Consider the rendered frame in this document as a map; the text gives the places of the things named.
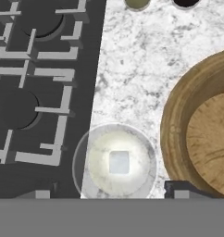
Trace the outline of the brown wooden bowl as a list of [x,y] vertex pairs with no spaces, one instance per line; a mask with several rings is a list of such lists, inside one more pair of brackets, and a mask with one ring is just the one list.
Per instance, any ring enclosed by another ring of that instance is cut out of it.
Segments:
[[224,198],[224,51],[193,66],[170,92],[160,145],[173,181]]

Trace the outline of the glass of yellow lemonade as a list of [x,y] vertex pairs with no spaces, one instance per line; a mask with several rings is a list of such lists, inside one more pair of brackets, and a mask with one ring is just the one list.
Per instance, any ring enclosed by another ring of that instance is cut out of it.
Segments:
[[142,11],[146,9],[151,0],[124,0],[126,6],[133,11]]

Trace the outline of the white ice cube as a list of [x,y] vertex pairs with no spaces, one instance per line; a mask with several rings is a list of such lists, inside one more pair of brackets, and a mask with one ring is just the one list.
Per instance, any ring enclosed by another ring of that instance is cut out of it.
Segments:
[[130,155],[128,151],[112,151],[109,154],[109,172],[127,174],[130,171]]

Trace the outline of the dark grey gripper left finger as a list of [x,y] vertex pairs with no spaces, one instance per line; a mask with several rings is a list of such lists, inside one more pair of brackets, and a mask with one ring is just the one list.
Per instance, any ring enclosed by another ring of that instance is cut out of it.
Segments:
[[17,195],[17,198],[21,199],[52,199],[57,197],[58,183],[52,182],[45,185],[42,188],[33,188],[21,192]]

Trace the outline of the black hob with grey grates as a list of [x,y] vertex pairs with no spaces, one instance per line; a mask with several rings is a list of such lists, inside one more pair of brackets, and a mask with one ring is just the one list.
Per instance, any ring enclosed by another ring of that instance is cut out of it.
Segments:
[[0,199],[57,182],[90,129],[106,0],[0,0]]

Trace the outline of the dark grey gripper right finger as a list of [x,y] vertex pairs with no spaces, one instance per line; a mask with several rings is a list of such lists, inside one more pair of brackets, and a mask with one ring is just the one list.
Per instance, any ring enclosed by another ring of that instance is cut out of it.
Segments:
[[213,195],[201,191],[188,181],[165,181],[164,197],[171,199],[213,198]]

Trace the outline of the black round container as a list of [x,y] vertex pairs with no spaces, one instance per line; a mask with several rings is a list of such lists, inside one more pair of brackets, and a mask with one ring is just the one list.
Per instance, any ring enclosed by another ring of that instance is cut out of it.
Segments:
[[174,5],[183,8],[183,9],[188,9],[193,6],[196,6],[200,0],[172,0]]

